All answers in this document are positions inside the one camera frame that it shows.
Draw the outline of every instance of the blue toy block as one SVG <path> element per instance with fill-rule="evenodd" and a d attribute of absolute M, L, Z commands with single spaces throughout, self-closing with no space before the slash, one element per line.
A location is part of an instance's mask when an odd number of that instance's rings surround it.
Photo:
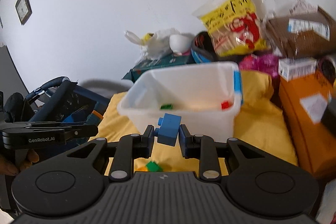
<path fill-rule="evenodd" d="M 157 132 L 157 142 L 175 146 L 181 124 L 181 117 L 165 113 L 163 118 L 159 118 L 157 124 L 160 126 L 160 128 L 155 129 Z"/>

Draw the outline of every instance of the barcode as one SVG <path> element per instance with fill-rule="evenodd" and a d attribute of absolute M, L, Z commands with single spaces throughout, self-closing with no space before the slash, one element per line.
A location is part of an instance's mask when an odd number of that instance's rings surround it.
<path fill-rule="evenodd" d="M 311 74 L 311 69 L 312 66 L 308 65 L 308 66 L 304 66 L 304 67 L 300 67 L 300 68 L 295 68 L 295 69 L 291 69 L 289 71 L 289 75 L 291 78 L 300 78 L 302 76 L 306 76 Z"/>

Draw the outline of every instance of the ribbed gray panel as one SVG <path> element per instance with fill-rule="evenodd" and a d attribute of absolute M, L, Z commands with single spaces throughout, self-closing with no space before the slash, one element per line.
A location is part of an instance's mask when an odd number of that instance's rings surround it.
<path fill-rule="evenodd" d="M 22 215 L 15 224 L 313 224 L 306 215 L 287 220 L 260 219 L 234 207 L 220 187 L 203 183 L 192 172 L 136 172 L 113 183 L 87 211 L 60 219 Z"/>

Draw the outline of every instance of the green toy block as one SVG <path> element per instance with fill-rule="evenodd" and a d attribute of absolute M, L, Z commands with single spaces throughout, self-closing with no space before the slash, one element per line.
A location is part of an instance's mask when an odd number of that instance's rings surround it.
<path fill-rule="evenodd" d="M 167 105 L 162 105 L 161 108 L 162 109 L 173 109 L 173 105 L 172 104 L 167 104 Z"/>
<path fill-rule="evenodd" d="M 154 161 L 150 161 L 149 163 L 147 163 L 146 167 L 149 172 L 162 172 L 163 171 L 163 169 Z"/>

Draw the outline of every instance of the wall clock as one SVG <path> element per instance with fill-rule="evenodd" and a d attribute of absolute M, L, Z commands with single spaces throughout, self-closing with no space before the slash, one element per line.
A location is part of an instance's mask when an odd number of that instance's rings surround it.
<path fill-rule="evenodd" d="M 15 8 L 21 25 L 24 25 L 33 13 L 29 4 L 29 0 L 17 0 Z"/>

